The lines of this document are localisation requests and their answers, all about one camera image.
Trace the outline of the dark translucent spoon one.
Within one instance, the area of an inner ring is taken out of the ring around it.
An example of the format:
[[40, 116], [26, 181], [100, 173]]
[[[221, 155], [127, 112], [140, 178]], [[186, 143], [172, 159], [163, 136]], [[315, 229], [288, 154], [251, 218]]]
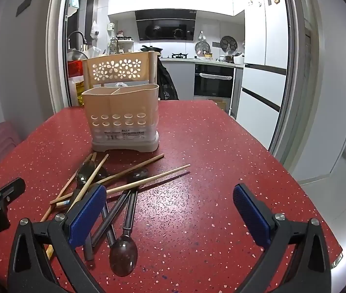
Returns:
[[135, 269], [138, 260], [137, 245], [131, 237], [137, 196], [138, 188], [131, 189], [123, 223], [123, 233], [111, 246], [110, 250], [110, 267], [112, 272], [120, 277], [130, 275]]

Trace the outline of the wooden chopstick four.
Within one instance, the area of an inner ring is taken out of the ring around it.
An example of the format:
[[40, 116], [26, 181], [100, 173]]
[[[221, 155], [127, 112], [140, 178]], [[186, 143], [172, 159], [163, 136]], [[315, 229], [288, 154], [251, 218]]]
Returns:
[[[94, 161], [96, 159], [96, 155], [97, 153], [96, 152], [93, 152], [92, 154], [89, 154], [89, 156], [87, 156], [87, 158], [85, 158], [84, 162], [87, 162], [89, 160], [92, 160]], [[69, 180], [66, 182], [66, 184], [64, 185], [64, 187], [61, 189], [61, 191], [57, 194], [57, 199], [60, 198], [64, 192], [66, 191], [66, 189], [72, 184], [72, 182], [74, 181], [75, 177], [76, 177], [76, 174], [77, 174], [78, 171], [75, 171], [73, 173], [73, 175], [71, 176], [71, 178], [69, 178]], [[40, 219], [40, 222], [43, 222], [45, 221], [51, 214], [51, 211], [52, 209], [54, 208], [54, 205], [51, 204], [46, 213], [44, 213], [44, 215], [42, 216], [42, 218]]]

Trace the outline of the wooden chopstick two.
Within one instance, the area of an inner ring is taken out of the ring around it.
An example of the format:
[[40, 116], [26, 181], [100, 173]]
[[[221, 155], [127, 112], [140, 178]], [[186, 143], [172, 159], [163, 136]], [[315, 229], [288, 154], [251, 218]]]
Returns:
[[140, 181], [136, 181], [134, 183], [129, 183], [129, 184], [126, 184], [126, 185], [122, 185], [122, 186], [119, 186], [119, 187], [115, 187], [115, 188], [111, 188], [111, 189], [107, 189], [106, 190], [106, 195], [110, 195], [110, 194], [115, 194], [117, 192], [121, 192], [121, 191], [124, 191], [124, 190], [128, 190], [128, 189], [131, 189], [131, 188], [134, 188], [134, 187], [139, 187], [141, 185], [145, 185], [147, 183], [150, 183], [150, 182], [153, 182], [153, 181], [156, 181], [157, 179], [160, 179], [160, 178], [163, 178], [165, 176], [168, 176], [168, 175], [171, 175], [173, 173], [176, 173], [176, 172], [179, 172], [179, 171], [182, 171], [184, 169], [187, 169], [188, 167], [190, 167], [191, 165], [190, 164], [187, 164], [187, 165], [183, 165], [181, 167], [178, 167], [178, 168], [175, 168], [175, 169], [172, 169], [172, 170], [169, 170], [167, 172], [164, 172], [164, 173], [161, 173], [161, 174], [158, 174], [158, 175], [154, 175], [154, 176], [151, 176], [151, 177], [148, 177], [148, 178], [144, 178]]

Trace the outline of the dark translucent spoon three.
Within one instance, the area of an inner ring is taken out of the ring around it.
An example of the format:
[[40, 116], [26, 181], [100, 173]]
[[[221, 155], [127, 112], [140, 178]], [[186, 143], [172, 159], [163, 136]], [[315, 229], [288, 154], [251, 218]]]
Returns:
[[[140, 181], [149, 176], [149, 170], [146, 168], [140, 168], [133, 171], [127, 176], [127, 183], [134, 183]], [[112, 246], [115, 243], [116, 235], [113, 228], [113, 220], [120, 213], [121, 209], [125, 205], [128, 197], [130, 195], [130, 190], [124, 190], [111, 210], [108, 210], [108, 205], [106, 204], [103, 208], [102, 215], [103, 221], [91, 236], [92, 247], [96, 247], [103, 235], [107, 237], [108, 244]]]

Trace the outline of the wooden chopstick one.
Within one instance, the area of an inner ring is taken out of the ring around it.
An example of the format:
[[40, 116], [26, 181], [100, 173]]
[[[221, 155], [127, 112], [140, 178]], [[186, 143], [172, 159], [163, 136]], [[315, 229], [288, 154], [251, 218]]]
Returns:
[[[96, 184], [104, 185], [105, 183], [107, 183], [109, 181], [113, 181], [113, 180], [116, 180], [116, 179], [118, 179], [120, 177], [123, 177], [126, 174], [128, 174], [128, 173], [130, 173], [130, 172], [132, 172], [132, 171], [134, 171], [134, 170], [136, 170], [138, 168], [145, 167], [146, 165], [149, 165], [149, 164], [151, 164], [151, 163], [153, 163], [155, 161], [158, 161], [159, 159], [162, 159], [163, 157], [164, 157], [164, 154], [160, 154], [158, 156], [152, 157], [152, 158], [150, 158], [150, 159], [148, 159], [148, 160], [146, 160], [146, 161], [144, 161], [142, 163], [139, 163], [139, 164], [137, 164], [137, 165], [135, 165], [133, 167], [130, 167], [130, 168], [128, 168], [128, 169], [126, 169], [126, 170], [124, 170], [122, 172], [119, 172], [117, 174], [114, 174], [112, 176], [104, 178], [104, 179], [102, 179], [100, 181], [97, 181]], [[62, 202], [64, 200], [70, 198], [72, 196], [72, 194], [73, 194], [73, 192], [70, 192], [69, 194], [65, 194], [64, 196], [58, 197], [58, 198], [50, 201], [50, 204], [56, 204], [57, 202]]]

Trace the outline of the dark translucent spoon two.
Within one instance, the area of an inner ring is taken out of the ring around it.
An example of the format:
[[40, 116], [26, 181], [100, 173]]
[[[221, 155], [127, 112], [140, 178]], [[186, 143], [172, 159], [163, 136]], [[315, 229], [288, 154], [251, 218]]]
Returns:
[[[80, 169], [77, 171], [76, 174], [76, 188], [73, 191], [73, 194], [70, 198], [69, 204], [72, 205], [75, 198], [79, 194], [79, 192], [82, 190], [88, 179], [90, 178], [91, 174], [94, 172], [96, 166], [94, 161], [85, 161]], [[94, 258], [93, 250], [92, 250], [92, 242], [91, 242], [91, 234], [89, 233], [85, 244], [83, 246], [84, 251], [84, 258], [86, 261], [92, 261]]]

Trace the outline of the kitchen faucet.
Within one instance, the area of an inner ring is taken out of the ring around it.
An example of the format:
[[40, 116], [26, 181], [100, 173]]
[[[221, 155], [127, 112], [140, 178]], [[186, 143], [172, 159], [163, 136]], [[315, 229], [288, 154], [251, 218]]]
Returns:
[[84, 52], [87, 50], [87, 40], [81, 31], [73, 31], [67, 37], [67, 50], [78, 50]]

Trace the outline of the yellow cooking oil bottle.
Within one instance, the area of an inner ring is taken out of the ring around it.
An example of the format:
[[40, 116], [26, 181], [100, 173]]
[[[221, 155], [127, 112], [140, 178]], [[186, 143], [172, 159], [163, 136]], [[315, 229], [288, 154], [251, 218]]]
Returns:
[[75, 83], [76, 88], [76, 97], [79, 106], [84, 106], [84, 100], [82, 97], [82, 93], [85, 91], [84, 82], [79, 81]]

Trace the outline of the red plastic basket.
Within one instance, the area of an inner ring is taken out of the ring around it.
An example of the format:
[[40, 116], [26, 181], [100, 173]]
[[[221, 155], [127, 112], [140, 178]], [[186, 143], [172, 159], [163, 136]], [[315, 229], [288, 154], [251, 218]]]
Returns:
[[69, 78], [83, 76], [82, 60], [70, 61], [67, 64]]

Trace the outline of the beige utensil holder caddy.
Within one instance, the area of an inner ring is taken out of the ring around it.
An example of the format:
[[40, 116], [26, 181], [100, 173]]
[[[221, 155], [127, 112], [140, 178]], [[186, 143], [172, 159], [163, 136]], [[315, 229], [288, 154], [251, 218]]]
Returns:
[[153, 83], [96, 87], [82, 93], [92, 149], [130, 149], [150, 153], [159, 145], [158, 91]]

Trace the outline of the steel bowl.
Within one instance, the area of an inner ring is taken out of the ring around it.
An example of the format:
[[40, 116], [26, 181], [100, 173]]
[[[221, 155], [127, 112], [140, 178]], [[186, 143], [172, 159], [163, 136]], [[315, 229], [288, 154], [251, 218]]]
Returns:
[[88, 59], [88, 56], [84, 52], [73, 48], [67, 50], [66, 59], [68, 62], [73, 62], [78, 60], [86, 60]]

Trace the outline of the beige flower-pattern storage cart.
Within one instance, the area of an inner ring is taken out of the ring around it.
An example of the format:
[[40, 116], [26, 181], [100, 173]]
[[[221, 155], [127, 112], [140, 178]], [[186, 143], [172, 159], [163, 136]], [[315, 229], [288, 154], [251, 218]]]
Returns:
[[82, 61], [85, 90], [105, 84], [157, 83], [159, 52], [129, 52]]

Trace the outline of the white refrigerator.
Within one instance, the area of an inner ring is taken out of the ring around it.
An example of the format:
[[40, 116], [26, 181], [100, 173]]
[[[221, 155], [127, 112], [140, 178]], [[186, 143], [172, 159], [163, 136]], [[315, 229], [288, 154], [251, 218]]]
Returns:
[[244, 0], [244, 68], [236, 121], [266, 149], [284, 99], [289, 55], [285, 0]]

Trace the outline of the cardboard box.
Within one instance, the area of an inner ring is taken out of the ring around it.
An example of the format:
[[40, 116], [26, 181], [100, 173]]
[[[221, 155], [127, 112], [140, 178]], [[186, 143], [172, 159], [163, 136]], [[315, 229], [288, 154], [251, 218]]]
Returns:
[[220, 100], [220, 99], [213, 99], [213, 102], [216, 103], [216, 105], [223, 111], [226, 110], [227, 107], [227, 102], [224, 100]]

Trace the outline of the black garbage bag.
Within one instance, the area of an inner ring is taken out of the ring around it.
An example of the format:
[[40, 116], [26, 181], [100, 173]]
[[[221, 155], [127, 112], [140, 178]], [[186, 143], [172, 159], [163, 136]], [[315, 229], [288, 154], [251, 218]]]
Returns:
[[160, 58], [157, 60], [158, 98], [161, 101], [178, 100], [178, 94], [168, 70], [163, 66]]

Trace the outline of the black wok on stove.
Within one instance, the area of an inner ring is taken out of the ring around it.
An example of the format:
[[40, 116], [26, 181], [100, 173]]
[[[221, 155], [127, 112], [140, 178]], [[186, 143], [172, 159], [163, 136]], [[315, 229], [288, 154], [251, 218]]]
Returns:
[[162, 48], [158, 48], [158, 47], [142, 45], [141, 51], [142, 52], [151, 52], [151, 51], [153, 51], [153, 52], [161, 53], [163, 50], [162, 50]]

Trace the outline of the black built-in oven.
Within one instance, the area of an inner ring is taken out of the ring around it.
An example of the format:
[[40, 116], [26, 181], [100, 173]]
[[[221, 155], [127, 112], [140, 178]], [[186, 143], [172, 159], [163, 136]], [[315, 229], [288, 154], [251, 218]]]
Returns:
[[195, 65], [194, 95], [230, 98], [233, 92], [234, 69], [219, 65]]

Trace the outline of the black range hood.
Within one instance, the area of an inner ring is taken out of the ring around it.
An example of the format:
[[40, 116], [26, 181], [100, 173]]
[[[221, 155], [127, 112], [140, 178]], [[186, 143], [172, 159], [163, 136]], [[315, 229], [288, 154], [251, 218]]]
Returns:
[[193, 41], [197, 11], [147, 9], [135, 11], [139, 40]]

